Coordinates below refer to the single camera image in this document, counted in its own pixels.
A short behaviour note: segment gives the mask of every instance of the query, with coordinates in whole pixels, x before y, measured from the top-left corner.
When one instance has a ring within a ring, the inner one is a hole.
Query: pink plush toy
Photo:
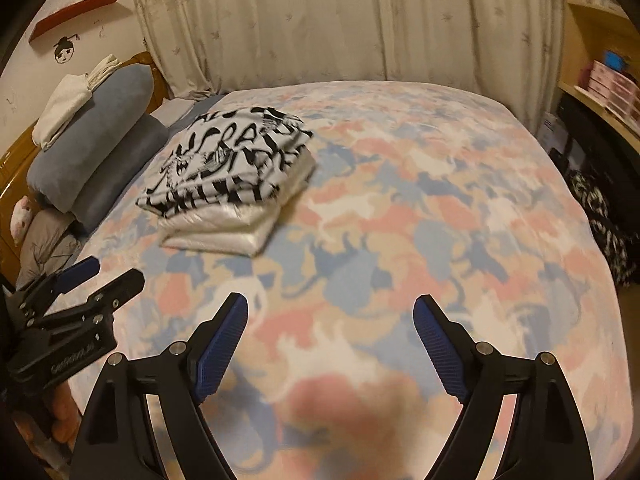
[[[11,215],[10,230],[14,244],[18,245],[24,240],[31,220],[33,220],[33,207],[31,207],[29,197],[23,196],[15,203],[14,213]]]

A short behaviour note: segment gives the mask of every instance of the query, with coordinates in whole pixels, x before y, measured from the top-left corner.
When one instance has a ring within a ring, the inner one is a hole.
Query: black clamp
[[[431,296],[416,301],[414,323],[444,389],[463,406],[427,480],[475,480],[510,394],[518,398],[495,479],[593,480],[580,413],[553,354],[503,356],[449,321]]]
[[[145,279],[131,269],[94,292],[84,304],[46,315],[55,299],[95,276],[90,257],[42,276],[5,298],[0,294],[0,401],[31,415],[51,438],[52,416],[43,398],[116,348],[113,313],[139,294]],[[68,454],[68,449],[61,448]]]
[[[187,342],[135,361],[112,354],[84,412],[71,480],[166,478],[146,394],[159,397],[187,480],[234,480],[199,405],[218,389],[247,316],[245,298],[231,294]],[[503,356],[486,342],[476,344],[431,296],[418,298],[414,321],[445,390],[463,405],[427,480],[475,480],[502,398],[509,394],[518,400],[496,479],[593,480],[584,427],[552,354],[528,360]]]

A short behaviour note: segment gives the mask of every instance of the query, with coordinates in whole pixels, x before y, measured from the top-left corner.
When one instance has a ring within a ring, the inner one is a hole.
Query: human hand
[[[62,383],[53,391],[50,406],[55,421],[51,427],[51,434],[58,442],[67,444],[73,450],[80,428],[80,413],[78,406],[71,396],[68,383]],[[23,413],[14,413],[15,425],[23,439],[29,444],[34,454],[38,452],[33,447],[33,421]]]

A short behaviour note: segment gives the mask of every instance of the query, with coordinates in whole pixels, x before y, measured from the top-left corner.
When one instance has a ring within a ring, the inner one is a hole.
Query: metal bolt
[[[107,359],[107,362],[111,366],[118,365],[118,364],[120,364],[121,361],[122,361],[122,354],[120,352],[116,352],[115,354],[111,354],[109,356],[109,358]]]
[[[494,347],[485,341],[481,341],[476,345],[476,350],[478,350],[482,355],[489,355],[494,351]]]
[[[550,354],[549,352],[542,352],[542,354],[540,354],[540,360],[545,365],[552,365],[556,362],[556,358],[554,357],[554,355]]]
[[[173,355],[180,355],[187,349],[187,345],[183,341],[177,341],[169,346],[169,352]]]

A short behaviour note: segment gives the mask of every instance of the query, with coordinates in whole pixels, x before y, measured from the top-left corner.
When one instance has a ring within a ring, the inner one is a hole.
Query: red wall shelf
[[[114,4],[117,1],[118,0],[82,0],[69,5],[64,9],[60,9],[46,18],[42,18],[38,23],[36,23],[36,26],[29,38],[29,43],[35,40],[38,36],[42,36],[45,32],[57,27],[61,23],[68,22],[71,18],[80,16],[80,14],[84,14],[90,10]]]

